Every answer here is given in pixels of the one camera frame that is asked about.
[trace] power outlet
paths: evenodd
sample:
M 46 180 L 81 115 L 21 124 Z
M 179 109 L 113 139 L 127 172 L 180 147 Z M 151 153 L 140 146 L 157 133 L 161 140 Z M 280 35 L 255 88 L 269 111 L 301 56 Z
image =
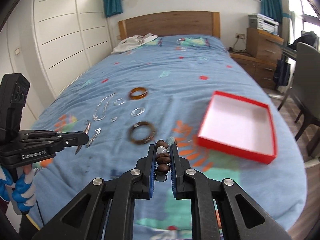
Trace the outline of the power outlet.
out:
M 238 35 L 239 35 L 239 39 L 245 40 L 245 34 L 236 33 L 236 38 L 238 37 Z

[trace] glove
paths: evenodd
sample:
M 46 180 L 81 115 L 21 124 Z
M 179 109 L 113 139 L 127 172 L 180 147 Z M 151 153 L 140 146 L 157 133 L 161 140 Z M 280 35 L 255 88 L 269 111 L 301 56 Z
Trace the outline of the glove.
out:
M 30 210 L 36 203 L 36 187 L 34 183 L 32 183 L 33 176 L 34 172 L 31 165 L 24 166 L 23 174 L 17 182 L 14 183 L 9 171 L 0 166 L 0 198 L 9 202 L 10 198 L 6 190 L 6 185 L 15 188 L 12 192 L 12 198 L 17 202 L 18 208 L 22 212 Z

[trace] brown bangle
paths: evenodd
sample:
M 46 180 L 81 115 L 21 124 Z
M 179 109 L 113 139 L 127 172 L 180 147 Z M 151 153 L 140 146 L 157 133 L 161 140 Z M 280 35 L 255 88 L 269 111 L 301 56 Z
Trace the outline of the brown bangle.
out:
M 142 140 L 135 140 L 133 137 L 132 137 L 132 133 L 134 131 L 134 129 L 140 127 L 140 126 L 143 126 L 143 125 L 146 125 L 150 128 L 150 134 L 147 138 L 144 138 Z M 135 123 L 130 129 L 129 129 L 129 140 L 132 141 L 133 143 L 135 144 L 144 144 L 144 143 L 148 143 L 149 141 L 151 141 L 153 139 L 153 137 L 155 136 L 156 134 L 156 128 L 154 127 L 153 124 L 149 123 L 149 122 L 145 122 L 145 121 L 142 121 L 142 122 L 138 122 L 138 123 Z
M 137 95 L 137 96 L 133 96 L 132 94 L 134 92 L 137 92 L 137 91 L 141 91 L 142 94 L 140 95 Z M 130 92 L 129 92 L 129 97 L 132 99 L 132 100 L 138 100 L 138 99 L 141 99 L 141 98 L 145 98 L 148 94 L 148 91 L 145 89 L 145 88 L 142 88 L 142 87 L 139 87 L 139 88 L 134 88 L 132 89 Z

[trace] yellow stripe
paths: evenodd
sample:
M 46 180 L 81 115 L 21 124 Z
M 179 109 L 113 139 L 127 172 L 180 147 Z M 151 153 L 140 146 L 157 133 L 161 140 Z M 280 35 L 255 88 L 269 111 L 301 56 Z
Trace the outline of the yellow stripe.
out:
M 40 228 L 38 227 L 38 225 L 36 224 L 36 222 L 33 221 L 33 219 L 29 216 L 29 215 L 26 215 L 28 220 L 34 225 L 34 227 L 38 230 L 40 230 Z

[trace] red dot print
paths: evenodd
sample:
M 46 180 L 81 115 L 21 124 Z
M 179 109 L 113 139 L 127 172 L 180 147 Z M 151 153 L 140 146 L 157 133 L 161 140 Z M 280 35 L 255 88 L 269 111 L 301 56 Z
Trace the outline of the red dot print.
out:
M 168 226 L 167 230 L 178 230 L 178 228 L 175 226 Z

